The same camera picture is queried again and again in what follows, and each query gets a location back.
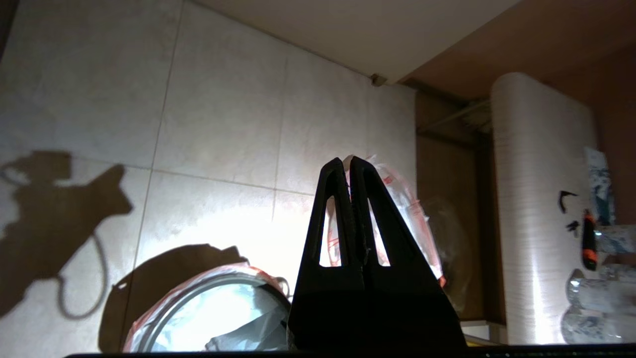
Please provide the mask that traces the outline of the black and red tool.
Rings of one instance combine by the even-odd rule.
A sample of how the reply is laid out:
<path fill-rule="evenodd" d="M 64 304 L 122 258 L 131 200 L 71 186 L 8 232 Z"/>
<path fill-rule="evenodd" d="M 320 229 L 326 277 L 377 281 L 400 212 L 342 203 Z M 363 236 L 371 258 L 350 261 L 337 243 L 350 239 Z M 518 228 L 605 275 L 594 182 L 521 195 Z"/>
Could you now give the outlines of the black and red tool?
<path fill-rule="evenodd" d="M 587 270 L 597 270 L 596 224 L 589 209 L 584 210 L 582 218 L 581 259 L 582 265 L 584 265 Z"/>

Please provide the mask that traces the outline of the used white red-drawstring trash bag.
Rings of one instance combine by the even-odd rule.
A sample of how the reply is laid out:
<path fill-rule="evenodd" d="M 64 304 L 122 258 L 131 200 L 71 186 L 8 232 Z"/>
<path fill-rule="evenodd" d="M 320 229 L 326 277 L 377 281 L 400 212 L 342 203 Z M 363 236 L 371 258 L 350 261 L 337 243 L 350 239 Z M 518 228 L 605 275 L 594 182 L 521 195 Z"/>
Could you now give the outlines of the used white red-drawstring trash bag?
<path fill-rule="evenodd" d="M 379 160 L 377 156 L 367 157 L 366 161 L 371 163 L 379 173 L 402 219 L 427 260 L 432 273 L 440 287 L 444 287 L 447 284 L 447 279 L 443 274 L 442 262 L 439 258 L 434 236 L 428 224 L 428 217 L 425 215 L 420 202 L 416 198 L 415 190 L 411 188 L 411 185 L 409 185 L 402 175 Z M 323 267 L 341 266 L 340 240 L 333 197 L 330 197 L 326 202 L 325 226 L 323 229 L 319 263 Z"/>

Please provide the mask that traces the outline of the white patterned paper sheet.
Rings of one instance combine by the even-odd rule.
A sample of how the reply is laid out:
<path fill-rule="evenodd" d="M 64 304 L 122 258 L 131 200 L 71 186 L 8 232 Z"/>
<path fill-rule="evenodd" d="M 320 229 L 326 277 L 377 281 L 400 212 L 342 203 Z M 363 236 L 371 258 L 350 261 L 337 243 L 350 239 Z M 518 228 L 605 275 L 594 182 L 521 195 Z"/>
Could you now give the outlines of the white patterned paper sheet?
<path fill-rule="evenodd" d="M 584 148 L 590 184 L 591 213 L 600 226 L 613 226 L 616 222 L 613 187 L 604 153 Z"/>

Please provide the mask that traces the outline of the clear glass cup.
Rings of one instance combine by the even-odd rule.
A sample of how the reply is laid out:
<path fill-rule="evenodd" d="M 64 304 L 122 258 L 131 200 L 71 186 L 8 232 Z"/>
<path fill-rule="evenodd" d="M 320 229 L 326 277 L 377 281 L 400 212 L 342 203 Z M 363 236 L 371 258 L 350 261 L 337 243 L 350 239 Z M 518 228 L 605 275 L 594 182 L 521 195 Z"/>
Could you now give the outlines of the clear glass cup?
<path fill-rule="evenodd" d="M 566 283 L 566 298 L 583 310 L 636 316 L 636 283 L 586 278 L 575 269 Z"/>
<path fill-rule="evenodd" d="M 636 344 L 636 316 L 570 306 L 560 322 L 567 344 Z"/>

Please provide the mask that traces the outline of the light wood table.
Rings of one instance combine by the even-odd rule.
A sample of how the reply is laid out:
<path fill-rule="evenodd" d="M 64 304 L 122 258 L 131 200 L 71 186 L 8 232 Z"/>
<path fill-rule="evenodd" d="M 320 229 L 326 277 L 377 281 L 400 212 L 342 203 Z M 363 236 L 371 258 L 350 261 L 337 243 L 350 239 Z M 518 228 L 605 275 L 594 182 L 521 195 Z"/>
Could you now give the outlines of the light wood table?
<path fill-rule="evenodd" d="M 507 340 L 563 344 L 566 282 L 582 268 L 581 227 L 591 209 L 585 149 L 597 149 L 591 110 L 529 75 L 491 87 Z"/>

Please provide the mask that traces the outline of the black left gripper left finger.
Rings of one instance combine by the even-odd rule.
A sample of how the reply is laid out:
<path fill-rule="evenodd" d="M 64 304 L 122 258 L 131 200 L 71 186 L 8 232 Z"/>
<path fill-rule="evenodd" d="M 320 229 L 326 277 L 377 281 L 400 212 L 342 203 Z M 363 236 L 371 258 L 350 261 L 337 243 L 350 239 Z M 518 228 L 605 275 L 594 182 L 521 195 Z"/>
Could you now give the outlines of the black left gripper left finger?
<path fill-rule="evenodd" d="M 357 197 L 360 158 L 332 159 L 323 166 L 289 313 L 291 345 L 370 345 L 372 319 L 365 269 L 372 243 L 367 238 L 368 208 Z M 341 265 L 321 266 L 325 215 L 334 199 Z"/>

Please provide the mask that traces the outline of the new white red-edged trash bag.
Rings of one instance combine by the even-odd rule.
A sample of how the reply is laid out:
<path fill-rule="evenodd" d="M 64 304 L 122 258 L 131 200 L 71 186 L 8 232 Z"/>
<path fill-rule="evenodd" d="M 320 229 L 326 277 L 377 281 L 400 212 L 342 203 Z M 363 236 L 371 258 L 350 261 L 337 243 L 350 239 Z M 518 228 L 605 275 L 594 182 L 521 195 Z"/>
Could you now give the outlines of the new white red-edged trash bag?
<path fill-rule="evenodd" d="M 290 288 L 246 263 L 202 272 L 133 322 L 124 352 L 286 351 Z"/>

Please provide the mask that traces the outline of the clear patterned plastic bottle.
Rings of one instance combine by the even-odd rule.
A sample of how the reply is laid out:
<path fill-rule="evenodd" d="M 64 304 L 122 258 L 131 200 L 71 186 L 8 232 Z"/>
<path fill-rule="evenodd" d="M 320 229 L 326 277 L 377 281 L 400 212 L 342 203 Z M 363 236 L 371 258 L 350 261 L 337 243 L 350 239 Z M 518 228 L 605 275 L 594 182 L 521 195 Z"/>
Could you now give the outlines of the clear patterned plastic bottle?
<path fill-rule="evenodd" d="M 636 284 L 636 266 L 625 264 L 602 265 L 598 270 L 601 279 Z"/>
<path fill-rule="evenodd" d="M 597 250 L 607 254 L 636 254 L 636 224 L 599 226 L 594 231 Z"/>

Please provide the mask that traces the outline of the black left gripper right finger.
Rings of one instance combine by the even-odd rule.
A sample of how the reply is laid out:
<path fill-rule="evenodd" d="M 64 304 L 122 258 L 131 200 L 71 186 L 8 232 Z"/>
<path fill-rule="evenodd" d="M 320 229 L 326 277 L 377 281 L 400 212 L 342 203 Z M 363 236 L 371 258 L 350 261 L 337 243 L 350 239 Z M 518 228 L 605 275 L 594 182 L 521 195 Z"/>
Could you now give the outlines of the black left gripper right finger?
<path fill-rule="evenodd" d="M 373 342 L 465 345 L 452 304 L 377 170 L 352 157 L 349 172 Z"/>

